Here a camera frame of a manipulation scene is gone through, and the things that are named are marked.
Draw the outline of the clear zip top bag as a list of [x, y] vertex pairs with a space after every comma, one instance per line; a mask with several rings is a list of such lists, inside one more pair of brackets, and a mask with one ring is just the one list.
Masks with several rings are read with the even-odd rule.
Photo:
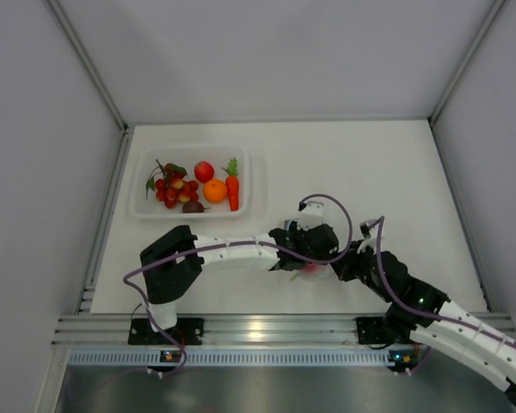
[[308, 263], [304, 268], [296, 271], [292, 275], [290, 282], [324, 280], [332, 277], [334, 274], [334, 271], [329, 265], [323, 266]]

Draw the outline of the fake orange carrot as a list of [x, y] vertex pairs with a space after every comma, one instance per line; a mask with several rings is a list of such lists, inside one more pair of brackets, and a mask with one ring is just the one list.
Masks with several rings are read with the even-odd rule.
[[227, 187], [227, 199], [230, 210], [235, 212], [239, 209], [239, 179], [238, 179], [238, 161], [233, 157], [228, 164], [223, 168], [227, 174], [225, 185]]

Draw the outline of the fake orange fruit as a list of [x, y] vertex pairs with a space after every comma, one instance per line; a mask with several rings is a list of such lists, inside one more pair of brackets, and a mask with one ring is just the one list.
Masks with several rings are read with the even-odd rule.
[[218, 179], [211, 179], [203, 185], [202, 193], [206, 201], [212, 204], [223, 202], [228, 196], [226, 184]]

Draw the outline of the dark red fake plum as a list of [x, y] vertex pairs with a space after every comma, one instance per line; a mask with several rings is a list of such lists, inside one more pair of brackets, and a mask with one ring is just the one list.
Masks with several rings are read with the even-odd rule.
[[209, 210], [209, 207], [204, 206], [197, 200], [190, 200], [182, 207], [183, 213], [205, 213], [207, 210]]

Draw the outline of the fake red apple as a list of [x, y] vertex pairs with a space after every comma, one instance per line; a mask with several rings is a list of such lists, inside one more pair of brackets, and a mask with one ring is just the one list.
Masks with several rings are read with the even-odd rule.
[[200, 161], [194, 165], [193, 168], [195, 178], [201, 183], [207, 183], [214, 178], [215, 169], [213, 166], [206, 162]]

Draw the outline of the fake red cherry bunch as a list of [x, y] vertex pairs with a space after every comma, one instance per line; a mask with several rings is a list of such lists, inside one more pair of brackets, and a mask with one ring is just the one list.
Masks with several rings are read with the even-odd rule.
[[200, 201], [200, 184], [189, 180], [185, 168], [174, 163], [162, 163], [158, 159], [144, 185], [145, 197], [153, 193], [155, 199], [169, 210], [182, 207], [190, 200]]

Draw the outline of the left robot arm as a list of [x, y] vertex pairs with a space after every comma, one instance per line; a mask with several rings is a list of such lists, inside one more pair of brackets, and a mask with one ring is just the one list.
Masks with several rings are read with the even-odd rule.
[[175, 338], [175, 303], [205, 270], [296, 271], [308, 263], [334, 260], [338, 247], [334, 230], [326, 224], [274, 228], [248, 238], [204, 237], [178, 225], [139, 254], [150, 314], [147, 332], [162, 344]]

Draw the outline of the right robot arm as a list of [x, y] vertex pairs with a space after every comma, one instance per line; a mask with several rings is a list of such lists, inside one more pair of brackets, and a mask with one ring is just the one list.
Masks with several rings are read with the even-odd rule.
[[446, 293], [417, 279], [394, 254], [354, 241], [330, 256], [338, 278], [359, 280], [390, 307], [385, 334], [425, 344], [481, 374], [516, 407], [516, 339], [473, 316]]

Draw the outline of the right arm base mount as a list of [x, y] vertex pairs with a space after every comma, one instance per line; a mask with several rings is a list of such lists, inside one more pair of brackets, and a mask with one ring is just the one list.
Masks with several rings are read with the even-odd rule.
[[381, 346], [391, 342], [382, 317], [357, 317], [355, 323], [359, 344]]

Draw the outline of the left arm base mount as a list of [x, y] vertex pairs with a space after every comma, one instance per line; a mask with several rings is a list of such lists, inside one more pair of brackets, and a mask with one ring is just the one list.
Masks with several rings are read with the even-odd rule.
[[[199, 346], [202, 344], [205, 320], [201, 317], [181, 317], [175, 327], [165, 330], [180, 345]], [[147, 318], [131, 321], [127, 342], [132, 346], [157, 346], [171, 344], [163, 334], [154, 331]]]

